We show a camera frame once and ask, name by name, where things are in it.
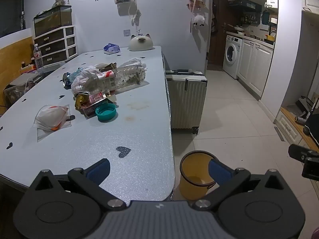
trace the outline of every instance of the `washing machine door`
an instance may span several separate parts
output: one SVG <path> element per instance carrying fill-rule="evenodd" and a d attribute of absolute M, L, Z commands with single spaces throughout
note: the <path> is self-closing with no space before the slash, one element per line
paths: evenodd
<path fill-rule="evenodd" d="M 237 48 L 234 44 L 228 43 L 226 44 L 226 50 L 225 50 L 225 57 L 227 60 L 227 63 L 232 65 L 235 63 L 238 56 Z"/>

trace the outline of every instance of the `door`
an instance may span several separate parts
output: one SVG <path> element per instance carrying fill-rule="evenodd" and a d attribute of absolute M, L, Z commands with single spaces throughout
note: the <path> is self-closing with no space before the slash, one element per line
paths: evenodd
<path fill-rule="evenodd" d="M 305 0 L 303 9 L 309 12 L 319 14 L 319 0 Z"/>
<path fill-rule="evenodd" d="M 245 83 L 248 83 L 248 73 L 249 66 L 251 62 L 252 52 L 253 52 L 254 43 L 249 40 L 243 39 L 242 41 L 242 56 L 241 62 L 238 70 L 238 77 L 242 79 Z"/>
<path fill-rule="evenodd" d="M 207 70 L 216 69 L 216 66 L 222 69 L 225 57 L 226 31 L 233 29 L 227 24 L 236 26 L 240 22 L 240 12 L 232 10 L 228 6 L 228 0 L 213 0 L 213 12 L 217 31 L 210 37 Z"/>
<path fill-rule="evenodd" d="M 256 43 L 252 53 L 247 84 L 261 97 L 266 85 L 273 50 Z"/>
<path fill-rule="evenodd" d="M 229 65 L 235 63 L 237 59 L 237 48 L 232 43 L 226 43 L 225 59 Z"/>

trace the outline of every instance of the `washing machine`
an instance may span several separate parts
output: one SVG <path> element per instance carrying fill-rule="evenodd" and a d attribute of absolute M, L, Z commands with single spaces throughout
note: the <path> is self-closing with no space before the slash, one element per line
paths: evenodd
<path fill-rule="evenodd" d="M 241 38 L 227 35 L 223 69 L 234 79 L 237 79 L 237 71 L 241 57 L 241 44 Z"/>

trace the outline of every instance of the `metal screw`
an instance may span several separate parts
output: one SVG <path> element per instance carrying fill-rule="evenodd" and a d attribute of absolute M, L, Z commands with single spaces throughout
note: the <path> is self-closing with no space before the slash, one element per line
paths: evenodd
<path fill-rule="evenodd" d="M 211 203 L 207 199 L 200 199 L 195 202 L 195 205 L 199 208 L 207 208 L 211 205 Z"/>
<path fill-rule="evenodd" d="M 121 207 L 124 202 L 120 199 L 111 199 L 107 203 L 110 207 Z"/>

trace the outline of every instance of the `plastic bottle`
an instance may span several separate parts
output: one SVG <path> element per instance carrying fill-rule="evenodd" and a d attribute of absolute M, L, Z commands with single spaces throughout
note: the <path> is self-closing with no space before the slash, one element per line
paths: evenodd
<path fill-rule="evenodd" d="M 89 91 L 92 94 L 106 90 L 114 91 L 145 79 L 143 66 L 127 66 L 93 75 L 84 85 L 76 87 L 76 91 Z"/>
<path fill-rule="evenodd" d="M 41 50 L 38 48 L 38 44 L 34 45 L 33 55 L 37 69 L 43 67 L 42 54 Z"/>

